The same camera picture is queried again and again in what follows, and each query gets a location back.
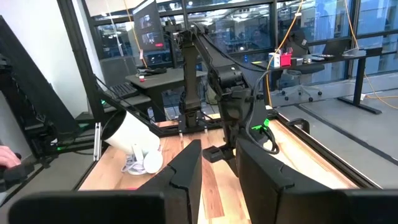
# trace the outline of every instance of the monitor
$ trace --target monitor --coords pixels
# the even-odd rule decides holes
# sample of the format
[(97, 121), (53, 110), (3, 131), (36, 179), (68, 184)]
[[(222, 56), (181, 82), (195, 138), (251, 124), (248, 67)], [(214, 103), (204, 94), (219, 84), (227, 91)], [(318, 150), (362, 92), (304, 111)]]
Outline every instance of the monitor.
[(146, 0), (133, 11), (134, 31), (143, 51), (164, 50), (162, 24), (156, 0)]
[(126, 76), (138, 73), (132, 56), (107, 58), (99, 62), (101, 63), (101, 69), (107, 86), (126, 83)]
[(78, 123), (2, 16), (0, 16), (0, 30), (0, 53), (10, 61), (11, 75), (35, 111), (45, 118), (45, 124), (55, 129), (58, 141), (76, 137), (80, 130)]

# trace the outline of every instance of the desk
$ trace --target desk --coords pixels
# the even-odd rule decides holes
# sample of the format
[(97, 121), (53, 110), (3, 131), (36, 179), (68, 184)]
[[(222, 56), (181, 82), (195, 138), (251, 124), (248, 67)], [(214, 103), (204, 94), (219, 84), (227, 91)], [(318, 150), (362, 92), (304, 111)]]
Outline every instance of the desk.
[[(175, 121), (166, 121), (159, 123), (159, 126), (173, 124)], [(280, 153), (275, 155), (277, 159), (330, 188), (357, 187), (278, 121), (271, 121), (270, 127), (280, 147)], [(162, 138), (160, 143), (163, 146), (163, 167), (192, 140), (201, 139), (202, 148), (212, 145), (221, 146), (224, 144), (223, 135), (223, 130), (217, 129), (209, 131), (208, 134), (185, 135), (183, 139), (179, 136)], [(81, 185), (80, 190), (140, 187), (154, 176), (123, 174), (121, 168), (125, 161), (126, 155), (121, 150), (108, 148)], [(235, 177), (227, 163), (218, 161), (211, 164), (202, 159), (202, 189), (198, 223), (216, 222), (250, 223), (250, 220), (239, 179)]]
[[(371, 112), (374, 114), (381, 114), (380, 110), (377, 110), (370, 106), (361, 104), (361, 92), (362, 92), (363, 78), (364, 78), (364, 74), (365, 74), (366, 59), (368, 57), (375, 57), (375, 56), (382, 56), (382, 55), (389, 55), (389, 54), (396, 54), (396, 53), (397, 53), (396, 50), (383, 50), (381, 52), (381, 54), (366, 55), (365, 50), (351, 50), (351, 51), (347, 52), (345, 56), (337, 57), (337, 58), (334, 58), (333, 60), (324, 60), (321, 62), (312, 61), (311, 63), (308, 63), (308, 64), (296, 65), (296, 66), (270, 67), (270, 71), (279, 71), (279, 70), (283, 70), (283, 69), (294, 70), (294, 68), (297, 68), (297, 67), (306, 67), (306, 66), (311, 66), (311, 65), (315, 65), (315, 64), (335, 63), (335, 62), (358, 59), (358, 69), (356, 72), (356, 81), (355, 81), (355, 89), (354, 89), (354, 100), (347, 100), (344, 97), (339, 97), (338, 99), (345, 103), (348, 103), (350, 105), (353, 105), (353, 106), (356, 106), (363, 110), (366, 110), (368, 112)], [(311, 58), (312, 56), (304, 55), (302, 57), (303, 58)], [(253, 63), (253, 65), (266, 70), (267, 66), (268, 66), (268, 61), (261, 61), (260, 63)], [(264, 95), (266, 95), (266, 97), (264, 99), (266, 99), (266, 105), (268, 105), (269, 104), (268, 94), (265, 92), (265, 90), (266, 90), (266, 88), (264, 88)]]
[[(198, 78), (206, 74), (207, 72), (197, 71)], [(168, 68), (166, 73), (147, 76), (147, 80), (144, 82), (140, 82), (139, 78), (135, 75), (127, 76), (126, 79), (129, 80), (134, 87), (143, 92), (143, 94), (150, 97), (155, 120), (160, 122), (166, 120), (162, 92), (184, 85), (184, 69)]]

